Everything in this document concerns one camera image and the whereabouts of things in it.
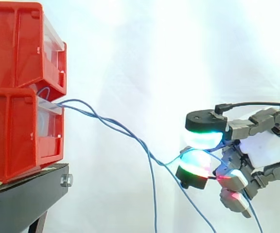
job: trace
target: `metal bolt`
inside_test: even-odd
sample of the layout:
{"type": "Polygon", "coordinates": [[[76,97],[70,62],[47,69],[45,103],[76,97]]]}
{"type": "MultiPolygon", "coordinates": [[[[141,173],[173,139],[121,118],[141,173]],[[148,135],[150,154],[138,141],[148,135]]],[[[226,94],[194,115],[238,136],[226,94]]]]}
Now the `metal bolt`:
{"type": "Polygon", "coordinates": [[[71,187],[73,185],[73,175],[72,174],[63,174],[61,176],[60,185],[62,187],[71,187]]]}

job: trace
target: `robotic hand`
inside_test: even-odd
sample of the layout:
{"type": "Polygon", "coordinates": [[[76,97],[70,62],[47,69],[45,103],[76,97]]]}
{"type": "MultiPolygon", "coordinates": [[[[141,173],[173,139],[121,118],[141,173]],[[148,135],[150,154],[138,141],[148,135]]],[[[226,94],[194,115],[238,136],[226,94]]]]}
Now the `robotic hand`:
{"type": "MultiPolygon", "coordinates": [[[[213,172],[222,187],[220,200],[245,217],[252,216],[246,198],[253,199],[258,189],[280,180],[280,109],[262,109],[233,121],[222,115],[235,106],[251,104],[261,103],[221,104],[215,110],[191,112],[186,118],[186,129],[193,134],[192,148],[207,152],[222,149],[221,165],[213,172]]],[[[179,166],[176,176],[184,188],[203,189],[208,178],[191,174],[184,166],[179,166]]]]}

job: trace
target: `blue light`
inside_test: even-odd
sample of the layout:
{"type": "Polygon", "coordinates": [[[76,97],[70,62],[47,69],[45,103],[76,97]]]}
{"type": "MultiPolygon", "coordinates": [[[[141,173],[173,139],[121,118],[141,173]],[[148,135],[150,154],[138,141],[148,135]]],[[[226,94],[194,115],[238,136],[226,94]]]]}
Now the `blue light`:
{"type": "Polygon", "coordinates": [[[189,173],[208,178],[211,157],[202,150],[189,150],[183,153],[179,166],[189,173]]]}
{"type": "Polygon", "coordinates": [[[219,145],[223,137],[221,132],[195,133],[186,131],[185,140],[187,144],[195,149],[209,150],[219,145]]]}

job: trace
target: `white fabric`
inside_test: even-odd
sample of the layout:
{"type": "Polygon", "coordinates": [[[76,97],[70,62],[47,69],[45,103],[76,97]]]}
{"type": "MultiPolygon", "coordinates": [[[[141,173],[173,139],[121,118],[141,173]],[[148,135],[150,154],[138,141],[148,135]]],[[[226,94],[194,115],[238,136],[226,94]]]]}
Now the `white fabric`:
{"type": "MultiPolygon", "coordinates": [[[[187,112],[222,102],[280,101],[277,0],[41,2],[68,44],[67,98],[83,99],[102,116],[122,122],[162,161],[185,146],[187,112]]],[[[45,233],[154,232],[142,148],[72,110],[66,111],[65,125],[65,161],[74,185],[50,209],[45,233]]],[[[154,167],[159,232],[210,233],[171,176],[154,167]]],[[[188,193],[218,233],[257,233],[254,219],[222,205],[220,189],[209,181],[205,190],[188,193]]],[[[264,232],[280,232],[280,182],[260,190],[253,205],[264,232]]]]}

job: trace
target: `red plastic drawer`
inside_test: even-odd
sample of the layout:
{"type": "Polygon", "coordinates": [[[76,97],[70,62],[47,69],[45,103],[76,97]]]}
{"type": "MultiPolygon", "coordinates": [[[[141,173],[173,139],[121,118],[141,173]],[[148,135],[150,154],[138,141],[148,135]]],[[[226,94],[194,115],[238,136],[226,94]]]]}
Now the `red plastic drawer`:
{"type": "Polygon", "coordinates": [[[7,183],[63,158],[63,109],[29,88],[0,89],[0,181],[7,183]]]}
{"type": "Polygon", "coordinates": [[[64,96],[66,50],[41,4],[0,2],[1,88],[30,87],[37,91],[49,86],[49,101],[64,96]]]}

